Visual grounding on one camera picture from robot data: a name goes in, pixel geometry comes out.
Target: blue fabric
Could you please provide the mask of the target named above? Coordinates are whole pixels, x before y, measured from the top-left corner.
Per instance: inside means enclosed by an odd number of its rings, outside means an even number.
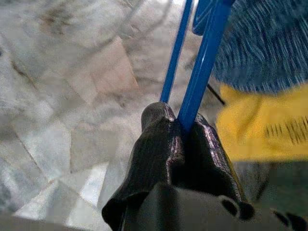
[[[237,0],[213,74],[247,92],[278,93],[308,80],[308,0]]]

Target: yellow cloth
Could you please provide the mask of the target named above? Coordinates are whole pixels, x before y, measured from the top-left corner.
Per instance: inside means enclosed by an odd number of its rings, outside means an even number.
[[[217,132],[232,161],[308,159],[308,84],[278,96],[220,91]]]

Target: blue rod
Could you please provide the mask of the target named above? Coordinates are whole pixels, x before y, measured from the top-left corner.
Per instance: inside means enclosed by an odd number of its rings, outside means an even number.
[[[209,14],[206,30],[204,31],[192,76],[178,116],[184,134],[189,133],[200,107],[215,62],[224,26],[230,13],[232,3],[229,4],[229,1],[218,0]]]
[[[175,44],[173,47],[172,55],[170,58],[169,68],[167,71],[162,94],[160,96],[161,102],[168,103],[169,101],[170,91],[171,91],[173,81],[174,81],[175,70],[178,65],[179,55],[180,55],[183,41],[185,38],[187,23],[189,21],[189,14],[190,14],[191,7],[192,7],[192,1],[193,0],[186,0],[186,3],[185,3],[183,16],[180,22],[179,31],[178,31],[177,38],[175,40]]]

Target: blue plastic tube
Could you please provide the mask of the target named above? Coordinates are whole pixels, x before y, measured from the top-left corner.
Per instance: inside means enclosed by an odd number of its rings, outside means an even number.
[[[178,116],[184,134],[189,133],[199,110],[233,3],[233,0],[218,0],[209,13],[202,43]]]
[[[175,40],[175,44],[174,44],[174,47],[173,47],[172,55],[171,55],[171,58],[170,58],[169,68],[168,68],[168,71],[167,71],[167,75],[166,75],[165,83],[164,83],[164,86],[163,86],[162,94],[160,96],[161,102],[168,103],[168,101],[169,101],[170,92],[171,92],[173,81],[174,81],[175,71],[176,71],[177,65],[178,65],[179,55],[180,55],[181,48],[182,48],[182,45],[183,45],[183,41],[184,41],[184,38],[185,38],[185,32],[186,32],[187,24],[188,24],[188,21],[189,21],[189,15],[190,15],[191,7],[192,7],[192,1],[193,0],[186,0],[186,2],[185,2],[183,16],[182,16],[182,19],[181,19],[181,22],[180,22],[179,31],[178,31],[177,38]]]

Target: black wire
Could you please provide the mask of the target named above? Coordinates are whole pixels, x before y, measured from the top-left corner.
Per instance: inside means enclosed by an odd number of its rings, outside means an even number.
[[[222,105],[225,105],[225,102],[221,99],[221,97],[216,93],[216,91],[212,88],[211,85],[207,85],[207,88],[210,90],[210,92],[213,93],[213,95],[221,102]]]

